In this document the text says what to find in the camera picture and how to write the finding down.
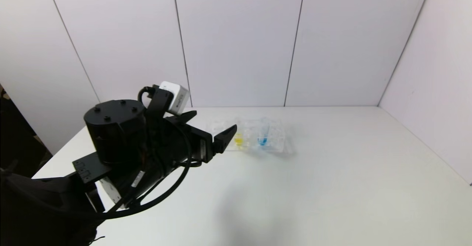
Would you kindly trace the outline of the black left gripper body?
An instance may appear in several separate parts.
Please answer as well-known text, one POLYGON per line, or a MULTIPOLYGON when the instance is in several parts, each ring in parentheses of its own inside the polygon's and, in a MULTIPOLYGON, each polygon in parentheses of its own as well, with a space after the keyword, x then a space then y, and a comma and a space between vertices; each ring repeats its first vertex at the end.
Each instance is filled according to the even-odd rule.
POLYGON ((157 159, 162 175, 167 176, 178 166, 184 166, 188 157, 208 163, 214 156, 212 135, 188 123, 174 124, 170 117, 148 117, 148 136, 152 154, 157 159))

